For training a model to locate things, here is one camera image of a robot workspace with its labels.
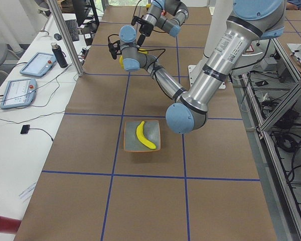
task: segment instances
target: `light blue joint cap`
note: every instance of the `light blue joint cap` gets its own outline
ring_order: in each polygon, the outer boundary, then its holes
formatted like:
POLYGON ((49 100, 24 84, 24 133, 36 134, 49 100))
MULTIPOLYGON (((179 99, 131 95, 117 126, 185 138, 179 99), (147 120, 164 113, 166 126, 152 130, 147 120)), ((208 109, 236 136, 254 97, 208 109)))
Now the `light blue joint cap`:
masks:
POLYGON ((175 38, 180 33, 180 31, 181 27, 178 25, 174 25, 174 27, 172 27, 172 29, 170 30, 170 35, 175 38))
POLYGON ((262 36, 261 36, 261 40, 263 39, 273 39, 273 38, 277 38, 280 37, 284 32, 284 27, 280 28, 280 29, 276 29, 276 30, 272 30, 272 31, 268 31, 265 32, 262 36))
POLYGON ((152 1, 152 4, 155 5, 156 7, 159 7, 160 9, 165 10, 165 0, 152 1))
POLYGON ((134 72, 134 71, 138 71, 140 68, 139 62, 135 59, 124 59, 123 61, 124 64, 124 70, 127 72, 134 72))
POLYGON ((126 43, 131 43, 136 39, 136 30, 131 25, 125 25, 119 31, 119 38, 126 43))
POLYGON ((269 16, 282 2, 283 0, 233 0, 233 10, 239 18, 253 21, 269 16))
POLYGON ((185 105, 174 103, 166 110, 166 123, 173 132, 185 134, 193 130, 194 118, 185 105))

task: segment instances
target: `keyboard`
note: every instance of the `keyboard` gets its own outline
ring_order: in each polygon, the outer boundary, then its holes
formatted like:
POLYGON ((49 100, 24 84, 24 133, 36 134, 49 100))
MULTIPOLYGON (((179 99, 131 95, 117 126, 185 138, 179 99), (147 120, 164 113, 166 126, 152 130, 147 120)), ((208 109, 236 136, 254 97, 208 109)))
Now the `keyboard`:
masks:
POLYGON ((71 19, 71 20, 66 20, 65 22, 72 41, 73 42, 79 41, 77 21, 75 19, 71 19))

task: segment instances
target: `red cylinder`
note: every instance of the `red cylinder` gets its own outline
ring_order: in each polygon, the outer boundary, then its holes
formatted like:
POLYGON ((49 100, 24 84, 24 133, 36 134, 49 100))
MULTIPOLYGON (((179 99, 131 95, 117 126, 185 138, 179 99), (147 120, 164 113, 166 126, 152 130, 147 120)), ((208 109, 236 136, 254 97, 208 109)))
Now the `red cylinder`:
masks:
POLYGON ((0 216, 0 232, 16 234, 21 220, 0 216))

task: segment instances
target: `computer monitor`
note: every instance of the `computer monitor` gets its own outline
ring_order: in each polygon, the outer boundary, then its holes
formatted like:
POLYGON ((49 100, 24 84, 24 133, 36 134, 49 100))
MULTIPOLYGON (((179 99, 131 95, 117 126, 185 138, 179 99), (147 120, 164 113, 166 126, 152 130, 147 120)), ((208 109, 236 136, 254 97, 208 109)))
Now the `computer monitor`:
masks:
POLYGON ((97 27, 99 26, 99 19, 94 0, 72 0, 72 4, 76 14, 78 26, 81 26, 84 23, 91 10, 94 13, 95 23, 97 27))

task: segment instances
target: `black plug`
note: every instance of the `black plug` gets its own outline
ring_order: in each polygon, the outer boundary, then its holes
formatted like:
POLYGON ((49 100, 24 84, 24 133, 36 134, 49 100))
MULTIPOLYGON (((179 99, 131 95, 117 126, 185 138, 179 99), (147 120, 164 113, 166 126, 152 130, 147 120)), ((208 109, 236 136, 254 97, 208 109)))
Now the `black plug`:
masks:
POLYGON ((23 125, 22 128, 21 128, 21 132, 20 134, 28 134, 28 131, 30 129, 30 125, 23 125))

